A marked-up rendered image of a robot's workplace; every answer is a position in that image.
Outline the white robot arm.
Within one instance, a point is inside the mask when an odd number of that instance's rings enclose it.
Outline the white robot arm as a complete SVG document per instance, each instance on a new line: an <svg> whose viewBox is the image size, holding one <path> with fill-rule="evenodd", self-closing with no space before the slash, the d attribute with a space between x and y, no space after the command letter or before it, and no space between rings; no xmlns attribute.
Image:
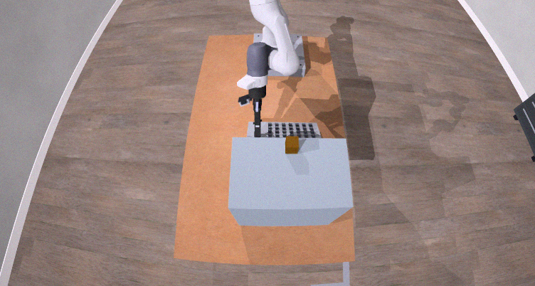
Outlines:
<svg viewBox="0 0 535 286"><path fill-rule="evenodd" d="M265 27L263 42L248 46L247 75L237 82L238 87L246 90L267 85L269 70L290 76L300 66L288 28L289 20L280 0L249 1L254 18Z"/></svg>

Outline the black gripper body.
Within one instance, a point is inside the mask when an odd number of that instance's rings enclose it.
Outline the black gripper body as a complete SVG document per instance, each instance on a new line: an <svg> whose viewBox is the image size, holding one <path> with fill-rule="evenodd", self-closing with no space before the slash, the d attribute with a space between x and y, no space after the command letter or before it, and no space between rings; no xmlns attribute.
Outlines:
<svg viewBox="0 0 535 286"><path fill-rule="evenodd" d="M260 99L266 96L266 85L261 88L252 88L248 90L249 97L255 99L255 108L256 102L258 102L258 107L260 107Z"/></svg>

